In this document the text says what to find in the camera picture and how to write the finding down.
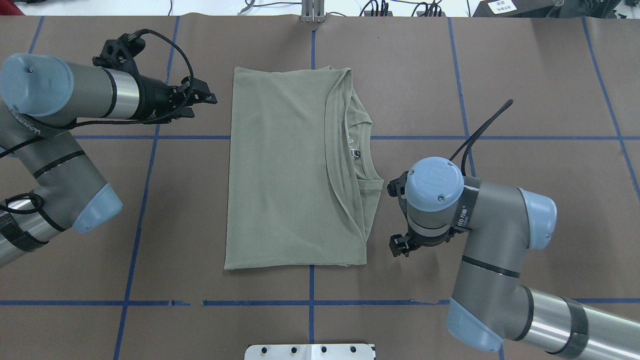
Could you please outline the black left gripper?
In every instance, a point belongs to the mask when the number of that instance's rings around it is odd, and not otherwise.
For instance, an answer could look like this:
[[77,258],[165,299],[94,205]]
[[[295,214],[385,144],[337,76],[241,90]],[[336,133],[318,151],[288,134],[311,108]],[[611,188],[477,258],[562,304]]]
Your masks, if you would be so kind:
[[169,86],[164,82],[146,76],[135,76],[139,90],[139,104],[135,110],[136,121],[152,122],[176,111],[173,120],[195,118],[191,107],[178,108],[185,100],[185,106],[196,104],[218,104],[217,96],[210,91],[208,84],[197,78],[183,78],[179,86]]

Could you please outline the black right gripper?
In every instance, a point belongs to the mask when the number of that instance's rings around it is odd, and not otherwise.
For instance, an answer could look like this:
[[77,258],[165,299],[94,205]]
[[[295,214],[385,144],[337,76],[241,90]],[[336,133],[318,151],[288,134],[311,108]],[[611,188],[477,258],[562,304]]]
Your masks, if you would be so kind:
[[409,257],[411,252],[419,248],[432,248],[442,243],[448,243],[456,234],[458,234],[458,230],[450,228],[447,232],[437,236],[425,236],[409,227],[405,235],[391,235],[389,248],[394,258]]

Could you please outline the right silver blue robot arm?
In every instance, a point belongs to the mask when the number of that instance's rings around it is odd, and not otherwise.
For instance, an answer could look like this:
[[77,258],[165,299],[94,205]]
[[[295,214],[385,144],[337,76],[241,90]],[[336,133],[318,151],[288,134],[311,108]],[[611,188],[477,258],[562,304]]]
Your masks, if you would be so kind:
[[394,256],[467,240],[449,299],[448,332],[496,353],[506,340],[563,360],[637,360],[639,323],[521,284],[527,251],[546,248],[557,206],[542,194],[464,175],[454,162],[427,157],[387,185],[407,222],[390,238]]

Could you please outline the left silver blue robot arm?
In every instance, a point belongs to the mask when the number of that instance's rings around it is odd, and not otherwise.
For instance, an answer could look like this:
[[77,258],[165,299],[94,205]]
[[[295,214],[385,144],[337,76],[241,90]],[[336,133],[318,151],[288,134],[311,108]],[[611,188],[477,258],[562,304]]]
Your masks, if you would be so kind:
[[68,229],[98,228],[122,210],[112,185],[71,130],[88,125],[158,125],[216,104],[190,74],[176,86],[139,73],[130,55],[92,65],[52,55],[12,54],[1,65],[1,155],[14,156],[38,187],[1,201],[1,265],[43,248]]

